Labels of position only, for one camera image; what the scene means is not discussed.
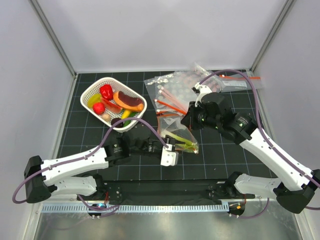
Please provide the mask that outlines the toy watermelon slice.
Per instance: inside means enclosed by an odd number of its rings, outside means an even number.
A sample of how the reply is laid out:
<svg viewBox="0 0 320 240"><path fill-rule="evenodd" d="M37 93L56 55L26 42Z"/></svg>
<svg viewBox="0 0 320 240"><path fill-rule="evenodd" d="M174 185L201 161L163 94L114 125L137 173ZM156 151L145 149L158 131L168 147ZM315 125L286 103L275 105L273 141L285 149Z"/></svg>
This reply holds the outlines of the toy watermelon slice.
<svg viewBox="0 0 320 240"><path fill-rule="evenodd" d="M103 103L103 105L106 109L108 109L109 111L111 111L114 114L119 114L123 110L123 108L120 107L119 105L112 103L111 101L106 100L103 97L100 98L100 101Z"/></svg>

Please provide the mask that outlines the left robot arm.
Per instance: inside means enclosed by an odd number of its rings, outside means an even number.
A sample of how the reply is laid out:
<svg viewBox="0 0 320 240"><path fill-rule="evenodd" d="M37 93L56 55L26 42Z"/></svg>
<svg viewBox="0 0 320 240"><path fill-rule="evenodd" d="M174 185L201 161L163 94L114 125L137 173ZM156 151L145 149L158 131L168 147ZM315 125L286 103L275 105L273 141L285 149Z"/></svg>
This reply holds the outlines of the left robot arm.
<svg viewBox="0 0 320 240"><path fill-rule="evenodd" d="M162 156L167 143L156 130L138 124L124 133L108 130L104 142L92 149L57 159L43 160L31 157L24 170L26 202L45 201L63 188L67 179L98 169L119 166L130 161L131 156Z"/></svg>

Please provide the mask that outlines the green toy celery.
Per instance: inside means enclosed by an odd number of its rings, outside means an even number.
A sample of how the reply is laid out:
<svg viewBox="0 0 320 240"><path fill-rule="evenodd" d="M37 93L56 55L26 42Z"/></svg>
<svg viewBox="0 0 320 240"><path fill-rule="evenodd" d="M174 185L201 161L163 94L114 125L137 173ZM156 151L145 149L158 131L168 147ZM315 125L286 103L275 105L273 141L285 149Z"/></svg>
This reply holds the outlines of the green toy celery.
<svg viewBox="0 0 320 240"><path fill-rule="evenodd" d="M189 140L171 132L166 133L165 136L175 139L176 150L192 154L199 153L199 145L195 140Z"/></svg>

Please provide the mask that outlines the red toy bell pepper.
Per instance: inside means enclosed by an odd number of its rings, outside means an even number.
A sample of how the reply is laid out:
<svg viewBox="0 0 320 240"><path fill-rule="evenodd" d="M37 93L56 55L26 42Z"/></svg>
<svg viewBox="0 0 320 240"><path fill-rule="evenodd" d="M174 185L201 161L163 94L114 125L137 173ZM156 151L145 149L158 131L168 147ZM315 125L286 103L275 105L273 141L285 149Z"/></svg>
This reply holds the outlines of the red toy bell pepper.
<svg viewBox="0 0 320 240"><path fill-rule="evenodd" d="M108 101L113 99L114 93L110 84L104 84L103 86L101 86L99 88L99 92L104 99Z"/></svg>

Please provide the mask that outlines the clear orange zip bag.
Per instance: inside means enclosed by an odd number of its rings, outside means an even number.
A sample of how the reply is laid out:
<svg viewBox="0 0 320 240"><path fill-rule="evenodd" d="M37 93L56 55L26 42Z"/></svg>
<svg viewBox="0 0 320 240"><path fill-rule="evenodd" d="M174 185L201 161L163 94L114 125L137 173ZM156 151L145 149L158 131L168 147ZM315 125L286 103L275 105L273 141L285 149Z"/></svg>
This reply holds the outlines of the clear orange zip bag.
<svg viewBox="0 0 320 240"><path fill-rule="evenodd" d="M179 114L167 112L166 114L158 114L157 115L157 132L158 134L165 138L165 134L173 133L182 138L196 141L196 138L191 133L191 131L181 123L181 119L183 117Z"/></svg>

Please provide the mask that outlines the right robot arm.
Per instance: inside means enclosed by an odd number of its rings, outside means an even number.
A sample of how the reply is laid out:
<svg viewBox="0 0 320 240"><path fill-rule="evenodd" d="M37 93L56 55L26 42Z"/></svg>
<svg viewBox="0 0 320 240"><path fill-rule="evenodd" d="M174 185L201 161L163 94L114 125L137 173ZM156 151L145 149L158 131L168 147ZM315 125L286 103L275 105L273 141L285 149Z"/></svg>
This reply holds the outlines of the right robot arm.
<svg viewBox="0 0 320 240"><path fill-rule="evenodd" d="M280 148L245 112L233 112L224 96L212 92L191 101L181 123L189 130L215 129L219 134L258 158L275 178L233 172L225 182L230 198L251 194L276 200L287 211L299 214L320 187L320 171L305 167Z"/></svg>

